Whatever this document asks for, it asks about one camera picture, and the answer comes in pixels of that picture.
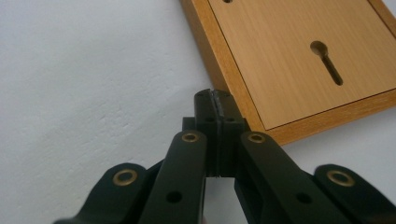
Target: keyhole hanger slot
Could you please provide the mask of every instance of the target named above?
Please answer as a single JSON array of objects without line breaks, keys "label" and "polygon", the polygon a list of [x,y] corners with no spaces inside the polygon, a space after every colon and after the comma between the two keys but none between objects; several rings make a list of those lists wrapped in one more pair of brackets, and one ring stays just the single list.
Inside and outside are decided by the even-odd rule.
[{"label": "keyhole hanger slot", "polygon": [[344,81],[338,73],[337,69],[335,69],[334,64],[332,64],[332,60],[330,60],[329,58],[329,51],[327,49],[327,46],[323,42],[316,40],[311,43],[310,48],[312,49],[312,52],[320,57],[320,59],[326,66],[327,71],[330,73],[330,76],[332,77],[334,83],[338,86],[342,86]]}]

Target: white surface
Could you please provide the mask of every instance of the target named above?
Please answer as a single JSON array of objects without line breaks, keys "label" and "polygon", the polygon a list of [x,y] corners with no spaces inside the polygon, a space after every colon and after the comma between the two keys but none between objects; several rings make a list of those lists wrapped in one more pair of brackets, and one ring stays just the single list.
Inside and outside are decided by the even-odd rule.
[{"label": "white surface", "polygon": [[[211,87],[178,1],[0,1],[0,223],[71,217],[108,168],[161,160]],[[285,149],[396,203],[395,127],[392,108]],[[246,223],[231,179],[208,179],[205,216]]]}]

